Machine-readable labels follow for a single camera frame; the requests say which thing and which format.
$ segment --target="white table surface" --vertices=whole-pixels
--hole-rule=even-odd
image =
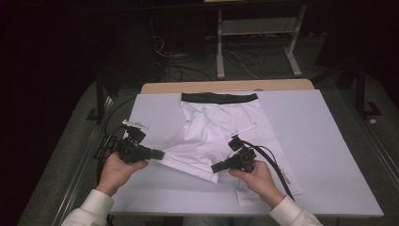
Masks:
[[[253,92],[231,92],[249,94]],[[256,92],[303,193],[296,202],[318,216],[378,217],[383,213],[349,152],[319,90]],[[140,94],[129,121],[149,127],[141,142],[165,146],[185,124],[180,93]],[[113,214],[160,216],[259,216],[265,203],[240,207],[235,178],[219,173],[217,184],[151,160],[113,199]]]

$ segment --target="left hand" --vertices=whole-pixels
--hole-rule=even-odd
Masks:
[[[126,184],[130,176],[137,170],[142,170],[149,165],[147,161],[126,164],[120,160],[118,153],[109,155],[104,163],[100,183],[97,190],[106,195],[113,196],[118,188]]]

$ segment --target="right hand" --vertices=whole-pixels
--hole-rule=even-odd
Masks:
[[[276,188],[269,167],[266,163],[257,160],[253,162],[253,166],[255,169],[251,173],[230,169],[229,174],[243,180],[247,187],[257,193],[264,202],[272,208],[276,207],[284,196]]]

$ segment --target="table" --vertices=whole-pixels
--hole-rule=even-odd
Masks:
[[[154,132],[146,131],[142,144],[157,149],[171,136],[163,128],[180,126],[169,123],[179,118],[176,103],[182,91],[253,93],[255,89],[264,90],[256,92],[262,106],[268,106],[263,110],[303,190],[303,194],[295,196],[299,205],[324,217],[383,215],[323,97],[306,79],[145,85],[143,95],[136,99],[133,115],[143,122],[151,119]],[[159,117],[159,106],[167,106],[162,108],[163,117]],[[234,194],[234,182],[226,171],[219,174],[219,183],[213,184],[151,161],[119,189],[111,212],[152,216],[267,215],[269,208],[265,203],[240,207]]]

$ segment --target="floor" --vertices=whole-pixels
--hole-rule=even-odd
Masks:
[[[304,78],[312,79],[327,70],[327,68],[314,65],[324,38],[322,35],[299,38],[294,54]],[[226,80],[295,79],[282,52],[282,47],[288,43],[288,40],[287,36],[247,36],[225,39]],[[212,44],[201,55],[192,55],[178,50],[173,55],[168,60],[162,61],[164,75],[161,82],[215,80],[215,47]],[[336,88],[335,81],[339,75],[340,72],[334,73],[315,84],[315,87],[322,91],[331,114],[384,212],[382,218],[341,218],[340,225],[399,225],[397,215],[399,187],[392,181],[395,175],[390,173],[384,161],[387,156],[380,154],[386,152],[393,161],[399,163],[397,161],[399,159],[399,141],[397,140],[399,109],[390,102],[381,85],[373,77],[367,76],[366,99],[376,103],[382,115],[363,120],[354,110],[354,87],[344,90]],[[131,95],[132,92],[139,93],[139,90],[122,90],[120,97],[113,99],[113,106],[106,109],[106,116],[113,112],[112,118],[96,125],[93,121],[86,121],[86,115],[90,109],[95,108],[95,86],[88,88],[75,108],[50,161],[53,165],[62,162],[65,168],[57,167],[56,170],[52,170],[54,167],[47,167],[41,179],[42,183],[39,183],[35,190],[33,200],[28,204],[20,225],[49,225],[50,221],[55,222],[54,225],[56,225],[58,221],[57,219],[53,221],[54,216],[57,216],[58,220],[62,218],[56,211],[60,206],[71,210],[82,203],[88,192],[95,186],[96,161],[85,156],[85,152],[92,152],[98,148],[96,145],[98,140],[97,143],[93,142],[90,145],[86,140],[92,141],[93,136],[101,137],[105,124],[109,125],[108,129],[110,129],[118,124],[115,118],[122,117],[126,112],[129,113],[134,100],[128,101],[124,95],[126,92]],[[128,101],[128,104],[116,110],[116,107],[125,101]],[[370,119],[376,120],[376,123],[370,123]],[[82,159],[87,160],[85,166],[80,164]],[[64,183],[59,188],[53,188],[48,182],[60,180],[56,179],[57,175],[64,176],[66,178],[64,181],[77,182],[75,187]],[[66,199],[65,194],[69,194],[68,192],[71,192],[72,198]],[[114,223],[115,225],[160,225],[163,220],[163,218],[143,216],[115,216]],[[337,223],[336,218],[320,218],[320,220],[325,225]]]

